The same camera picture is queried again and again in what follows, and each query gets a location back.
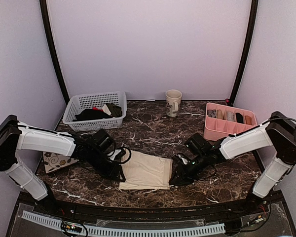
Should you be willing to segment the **cream cotton boxer underwear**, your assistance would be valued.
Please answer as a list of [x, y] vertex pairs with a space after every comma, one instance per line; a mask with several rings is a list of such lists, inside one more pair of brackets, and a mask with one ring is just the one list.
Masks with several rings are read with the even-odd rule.
[[129, 155], [131, 158], [122, 164], [122, 170], [126, 178], [119, 183], [121, 190], [168, 190], [172, 174], [172, 160], [151, 156], [137, 151], [127, 151], [122, 157], [125, 161]]

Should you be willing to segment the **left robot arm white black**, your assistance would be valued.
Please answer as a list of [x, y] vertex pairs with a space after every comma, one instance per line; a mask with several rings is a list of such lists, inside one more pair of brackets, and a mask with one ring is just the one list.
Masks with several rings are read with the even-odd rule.
[[20, 122], [17, 116], [9, 115], [0, 125], [0, 172], [40, 201], [47, 214], [56, 215], [60, 205], [53, 199], [49, 186], [23, 163], [17, 151], [40, 151], [85, 160], [100, 176], [125, 182], [124, 162], [111, 158], [113, 153], [106, 152], [110, 146], [115, 147], [116, 143], [103, 129], [87, 139], [67, 132], [32, 127]]

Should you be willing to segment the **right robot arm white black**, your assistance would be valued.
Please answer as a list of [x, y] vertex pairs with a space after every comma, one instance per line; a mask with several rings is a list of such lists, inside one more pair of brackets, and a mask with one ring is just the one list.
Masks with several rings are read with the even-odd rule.
[[209, 143], [199, 133], [193, 134], [185, 146], [195, 155], [188, 159], [178, 154], [178, 165], [172, 173], [169, 185], [184, 186], [198, 180], [198, 174], [206, 167], [219, 164], [264, 147], [276, 151], [271, 163], [256, 180], [242, 202], [242, 210], [253, 214], [261, 206], [262, 198], [281, 181], [296, 165], [296, 119], [276, 111], [271, 117], [255, 127], [224, 137], [214, 144]]

